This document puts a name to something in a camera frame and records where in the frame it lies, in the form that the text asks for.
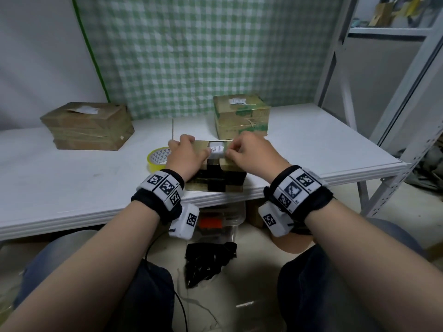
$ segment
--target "person's right arm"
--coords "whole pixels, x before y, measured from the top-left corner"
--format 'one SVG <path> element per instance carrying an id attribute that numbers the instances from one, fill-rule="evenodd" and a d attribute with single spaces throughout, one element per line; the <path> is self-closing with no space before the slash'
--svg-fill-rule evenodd
<path id="1" fill-rule="evenodd" d="M 290 164 L 269 141 L 242 133 L 226 156 L 269 184 Z M 443 331 L 443 273 L 337 200 L 305 223 L 336 270 L 389 331 Z"/>

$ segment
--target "person's left hand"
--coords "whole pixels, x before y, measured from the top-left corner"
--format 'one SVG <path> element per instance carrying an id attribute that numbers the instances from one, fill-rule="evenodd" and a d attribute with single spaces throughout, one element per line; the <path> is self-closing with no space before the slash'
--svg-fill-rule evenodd
<path id="1" fill-rule="evenodd" d="M 191 144 L 194 141 L 194 136 L 183 134 L 180 136 L 180 142 L 174 140 L 168 142 L 171 153 L 166 162 L 166 169 L 174 170 L 185 182 L 196 174 L 211 153 L 211 149 L 206 148 L 197 154 Z"/>

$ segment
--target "jeans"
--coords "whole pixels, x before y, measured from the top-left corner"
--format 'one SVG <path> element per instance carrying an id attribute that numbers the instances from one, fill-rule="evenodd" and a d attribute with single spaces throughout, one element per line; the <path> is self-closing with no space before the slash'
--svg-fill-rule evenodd
<path id="1" fill-rule="evenodd" d="M 369 221 L 424 255 L 423 249 L 412 236 L 397 225 L 380 219 Z M 78 231 L 47 245 L 26 267 L 14 307 L 20 305 L 52 271 L 95 233 L 91 230 Z M 166 269 L 141 260 L 105 331 L 145 331 L 147 322 L 150 322 L 149 326 L 158 327 L 158 331 L 172 331 L 173 286 L 171 274 Z M 377 322 L 367 314 L 334 272 L 319 245 L 282 267 L 277 296 L 288 331 L 381 331 Z"/>

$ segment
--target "green checkered curtain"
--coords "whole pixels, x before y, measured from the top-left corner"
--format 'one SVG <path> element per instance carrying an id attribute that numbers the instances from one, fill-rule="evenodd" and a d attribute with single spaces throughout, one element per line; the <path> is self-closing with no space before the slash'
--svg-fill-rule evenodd
<path id="1" fill-rule="evenodd" d="M 343 0 L 75 0 L 112 102 L 134 119 L 203 114 L 214 95 L 313 102 Z"/>

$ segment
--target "person's right hand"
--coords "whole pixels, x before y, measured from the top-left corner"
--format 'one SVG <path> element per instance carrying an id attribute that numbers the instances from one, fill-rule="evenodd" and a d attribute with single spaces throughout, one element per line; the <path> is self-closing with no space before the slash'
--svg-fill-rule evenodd
<path id="1" fill-rule="evenodd" d="M 269 184 L 291 166 L 268 140 L 250 131 L 236 137 L 225 155 L 244 171 L 263 178 Z"/>

